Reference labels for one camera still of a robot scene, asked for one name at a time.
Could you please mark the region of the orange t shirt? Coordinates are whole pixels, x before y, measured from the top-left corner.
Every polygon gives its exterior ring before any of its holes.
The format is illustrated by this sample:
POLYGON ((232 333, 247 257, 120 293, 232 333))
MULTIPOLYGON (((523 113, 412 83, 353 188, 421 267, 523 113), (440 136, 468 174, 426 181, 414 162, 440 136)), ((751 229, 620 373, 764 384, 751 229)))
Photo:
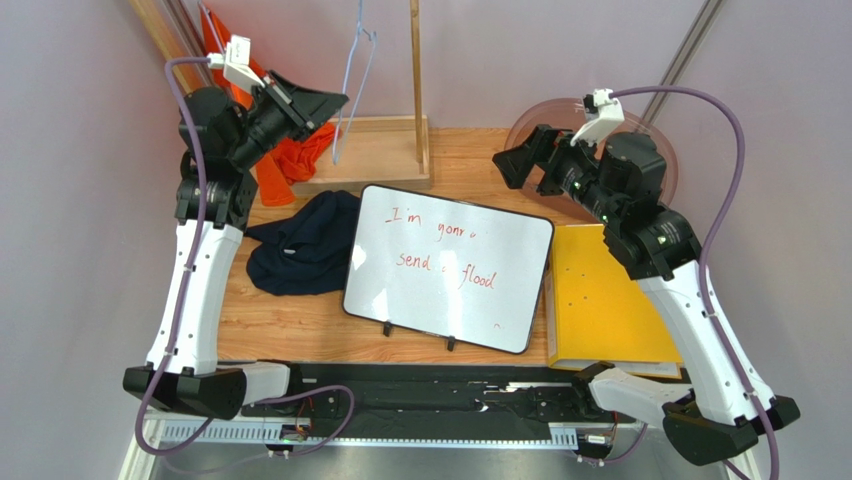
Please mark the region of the orange t shirt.
MULTIPOLYGON (((225 47, 231 33, 211 9, 210 12, 225 47)), ((219 53, 204 18, 202 35, 205 51, 219 53)), ((255 165, 260 201, 264 206, 283 206, 296 200, 292 186, 314 177, 317 171, 316 163, 331 146, 334 132, 335 126, 326 124, 305 141, 284 139, 255 165)))

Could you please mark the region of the light blue wire hanger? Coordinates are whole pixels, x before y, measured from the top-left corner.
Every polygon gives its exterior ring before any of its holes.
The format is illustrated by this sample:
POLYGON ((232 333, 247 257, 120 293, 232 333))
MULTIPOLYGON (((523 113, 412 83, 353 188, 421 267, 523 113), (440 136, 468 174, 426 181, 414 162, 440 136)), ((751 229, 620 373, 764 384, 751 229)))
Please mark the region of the light blue wire hanger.
POLYGON ((358 84, 357 92, 354 96, 354 99, 351 101, 351 108, 349 113, 346 114, 343 109, 338 111, 337 122, 335 125, 334 138, 331 144, 331 154, 332 154, 332 164, 337 166, 341 158, 343 156, 345 147, 347 145, 347 140, 350 134, 350 130, 352 128, 352 121, 356 117, 356 113, 358 111, 358 107, 360 105, 363 92, 365 90, 367 81, 369 79, 370 73, 372 71, 372 65, 374 62, 376 50, 378 47, 378 32, 375 30, 368 30, 364 24, 364 12, 365 12, 365 1, 359 0, 357 2, 357 12, 356 12, 356 20, 355 20, 355 32, 353 35, 353 39, 350 45, 349 53, 346 59, 345 70, 343 74, 342 80, 342 90, 344 93, 347 93, 350 86, 354 85, 354 76, 353 76, 353 66, 355 60, 355 54, 358 52, 360 41, 365 39, 369 44, 369 55, 367 57, 366 64, 364 66, 361 79, 358 84))

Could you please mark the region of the navy blue t shirt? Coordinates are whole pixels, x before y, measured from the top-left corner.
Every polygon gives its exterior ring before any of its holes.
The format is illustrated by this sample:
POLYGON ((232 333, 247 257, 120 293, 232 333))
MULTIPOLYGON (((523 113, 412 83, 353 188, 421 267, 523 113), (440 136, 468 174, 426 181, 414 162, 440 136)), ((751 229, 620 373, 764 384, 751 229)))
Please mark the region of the navy blue t shirt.
POLYGON ((325 191, 288 219, 248 228, 259 242, 246 264, 252 284, 275 296, 343 289, 360 206, 349 192, 325 191))

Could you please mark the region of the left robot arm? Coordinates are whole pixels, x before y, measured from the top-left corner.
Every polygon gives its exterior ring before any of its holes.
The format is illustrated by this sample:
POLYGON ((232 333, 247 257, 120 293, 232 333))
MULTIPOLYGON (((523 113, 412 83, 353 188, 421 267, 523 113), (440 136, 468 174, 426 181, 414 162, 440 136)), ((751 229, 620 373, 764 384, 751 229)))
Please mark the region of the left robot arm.
POLYGON ((222 365, 218 331, 228 277, 258 190, 252 168, 283 140, 306 140, 348 98, 293 84, 274 71, 249 87, 244 107, 221 87, 181 97, 178 131, 187 149, 176 192, 176 255, 165 311, 144 363, 124 390, 145 408, 229 420, 282 397, 287 364, 222 365))

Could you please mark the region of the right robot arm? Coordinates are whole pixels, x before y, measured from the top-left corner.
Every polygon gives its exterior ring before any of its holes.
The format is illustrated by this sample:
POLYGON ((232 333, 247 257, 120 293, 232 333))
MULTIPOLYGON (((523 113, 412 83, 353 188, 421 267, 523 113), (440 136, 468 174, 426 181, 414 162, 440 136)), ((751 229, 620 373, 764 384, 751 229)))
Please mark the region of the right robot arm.
POLYGON ((568 195, 603 225, 609 253, 661 315, 687 371, 686 383, 666 384, 597 362, 575 377, 585 412, 659 429, 698 466, 736 457, 800 418, 796 401, 775 394, 750 364, 701 268, 697 236, 662 202, 667 164, 648 135, 618 132, 596 147, 539 125, 493 163, 511 189, 541 169, 538 194, 568 195))

